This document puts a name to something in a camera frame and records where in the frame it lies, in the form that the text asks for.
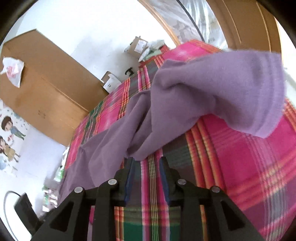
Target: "cartoon character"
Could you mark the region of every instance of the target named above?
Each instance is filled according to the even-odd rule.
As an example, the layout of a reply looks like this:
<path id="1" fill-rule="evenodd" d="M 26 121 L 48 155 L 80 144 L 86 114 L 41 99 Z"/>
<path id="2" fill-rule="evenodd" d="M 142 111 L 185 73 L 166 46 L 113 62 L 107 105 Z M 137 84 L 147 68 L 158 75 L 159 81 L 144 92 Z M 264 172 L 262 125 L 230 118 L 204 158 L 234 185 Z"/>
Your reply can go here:
<path id="1" fill-rule="evenodd" d="M 20 157 L 20 155 L 15 153 L 14 149 L 7 145 L 2 136 L 0 136 L 0 153 L 4 153 L 5 156 L 8 157 L 8 161 L 12 161 L 12 159 L 14 159 L 16 162 L 18 162 L 15 156 Z"/>
<path id="2" fill-rule="evenodd" d="M 25 139 L 25 136 L 23 133 L 21 133 L 12 123 L 12 120 L 9 116 L 5 116 L 3 121 L 2 121 L 2 124 L 1 124 L 1 127 L 4 131 L 10 131 L 11 134 L 21 138 L 21 139 Z"/>

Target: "small box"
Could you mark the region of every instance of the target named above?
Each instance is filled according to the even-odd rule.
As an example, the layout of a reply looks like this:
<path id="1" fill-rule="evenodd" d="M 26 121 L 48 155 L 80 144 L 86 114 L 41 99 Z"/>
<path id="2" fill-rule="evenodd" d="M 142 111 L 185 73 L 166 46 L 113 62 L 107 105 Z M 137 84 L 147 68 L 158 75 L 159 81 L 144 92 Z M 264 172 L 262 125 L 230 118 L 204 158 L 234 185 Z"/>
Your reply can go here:
<path id="1" fill-rule="evenodd" d="M 117 79 L 110 71 L 107 71 L 101 80 L 101 85 L 109 94 L 112 93 L 120 84 L 121 82 L 119 79 Z"/>
<path id="2" fill-rule="evenodd" d="M 128 49 L 128 53 L 132 56 L 135 56 L 136 58 L 140 58 L 147 46 L 147 43 L 148 42 L 141 39 L 141 37 L 135 37 L 135 39 L 131 43 L 130 48 Z"/>

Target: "floor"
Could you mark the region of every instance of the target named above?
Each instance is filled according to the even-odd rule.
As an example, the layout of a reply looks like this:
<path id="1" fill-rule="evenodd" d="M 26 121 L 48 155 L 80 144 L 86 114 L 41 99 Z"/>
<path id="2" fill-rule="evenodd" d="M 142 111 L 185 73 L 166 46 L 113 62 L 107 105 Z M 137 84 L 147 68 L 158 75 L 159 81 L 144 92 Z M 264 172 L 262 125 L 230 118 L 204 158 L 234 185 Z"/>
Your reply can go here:
<path id="1" fill-rule="evenodd" d="M 10 31 L 6 40 L 31 29 L 38 29 L 67 54 L 87 68 L 97 78 L 111 71 L 121 81 L 129 67 L 137 68 L 137 59 L 124 53 L 135 36 L 152 41 L 164 39 L 175 45 L 159 23 L 137 0 L 39 0 Z M 296 79 L 296 49 L 280 29 L 284 66 Z M 296 104 L 296 90 L 287 84 L 287 95 Z M 0 207 L 7 190 L 26 192 L 34 210 L 41 210 L 41 188 L 52 179 L 65 147 L 32 128 L 21 153 L 17 178 L 0 172 Z M 13 211 L 16 196 L 7 202 L 7 215 L 19 241 L 30 240 L 30 235 Z M 3 210 L 0 217 L 4 220 Z"/>

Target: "clutter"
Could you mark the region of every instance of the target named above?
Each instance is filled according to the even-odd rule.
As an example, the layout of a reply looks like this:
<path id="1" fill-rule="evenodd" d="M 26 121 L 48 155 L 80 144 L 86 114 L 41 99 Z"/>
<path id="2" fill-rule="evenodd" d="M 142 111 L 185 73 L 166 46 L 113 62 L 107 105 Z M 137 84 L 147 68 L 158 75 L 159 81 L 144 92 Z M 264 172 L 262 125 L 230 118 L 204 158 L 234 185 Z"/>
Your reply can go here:
<path id="1" fill-rule="evenodd" d="M 147 43 L 147 48 L 139 58 L 139 62 L 147 61 L 153 56 L 161 54 L 160 48 L 165 44 L 164 40 L 156 40 Z"/>
<path id="2" fill-rule="evenodd" d="M 41 216 L 50 210 L 57 208 L 57 200 L 59 196 L 59 192 L 57 190 L 51 190 L 45 186 L 42 188 L 42 190 L 44 191 L 44 197 Z"/>
<path id="3" fill-rule="evenodd" d="M 11 57 L 4 57 L 3 58 L 3 70 L 0 74 L 7 75 L 7 78 L 15 87 L 20 87 L 20 80 L 22 76 L 22 70 L 24 68 L 24 62 L 11 58 Z"/>
<path id="4" fill-rule="evenodd" d="M 65 146 L 80 122 L 108 95 L 99 79 L 37 30 L 7 41 L 3 56 L 21 59 L 25 74 L 20 88 L 0 75 L 1 99 L 36 129 Z"/>
<path id="5" fill-rule="evenodd" d="M 125 49 L 132 56 L 139 58 L 147 45 L 147 41 L 141 39 L 141 36 L 135 37 L 130 46 Z"/>
<path id="6" fill-rule="evenodd" d="M 61 182 L 61 180 L 63 179 L 64 176 L 64 171 L 65 171 L 65 164 L 66 164 L 66 160 L 67 160 L 67 156 L 68 156 L 68 152 L 69 152 L 69 146 L 67 147 L 67 149 L 64 151 L 63 153 L 63 157 L 62 157 L 62 163 L 59 166 L 56 175 L 54 177 L 54 180 L 58 183 Z"/>

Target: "green item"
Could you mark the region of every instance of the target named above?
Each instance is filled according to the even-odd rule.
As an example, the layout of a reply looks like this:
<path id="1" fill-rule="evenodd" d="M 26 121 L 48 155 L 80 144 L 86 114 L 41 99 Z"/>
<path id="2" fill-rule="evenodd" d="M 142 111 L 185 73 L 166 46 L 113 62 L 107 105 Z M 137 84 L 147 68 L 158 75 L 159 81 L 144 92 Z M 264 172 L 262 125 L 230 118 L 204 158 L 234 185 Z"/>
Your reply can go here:
<path id="1" fill-rule="evenodd" d="M 152 53 L 148 54 L 146 57 L 144 57 L 143 61 L 147 61 L 151 57 L 156 56 L 156 55 L 160 55 L 160 54 L 161 54 L 161 51 L 159 49 L 155 50 L 154 52 L 152 52 Z"/>
<path id="2" fill-rule="evenodd" d="M 64 174 L 64 169 L 65 169 L 65 166 L 61 165 L 59 167 L 59 169 L 57 170 L 56 172 L 56 175 L 54 177 L 54 180 L 56 182 L 61 182 L 62 178 L 63 178 L 63 174 Z"/>

